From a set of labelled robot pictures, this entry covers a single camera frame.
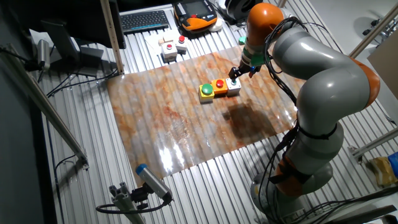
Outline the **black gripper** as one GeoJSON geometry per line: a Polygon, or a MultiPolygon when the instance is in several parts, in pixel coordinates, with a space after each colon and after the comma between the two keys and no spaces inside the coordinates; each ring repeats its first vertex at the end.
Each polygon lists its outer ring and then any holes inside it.
{"type": "Polygon", "coordinates": [[[246,64],[241,64],[238,68],[232,67],[228,75],[230,79],[233,79],[233,83],[235,84],[236,80],[240,76],[248,73],[249,77],[252,78],[255,73],[260,71],[260,69],[261,69],[260,66],[253,67],[246,64]]]}

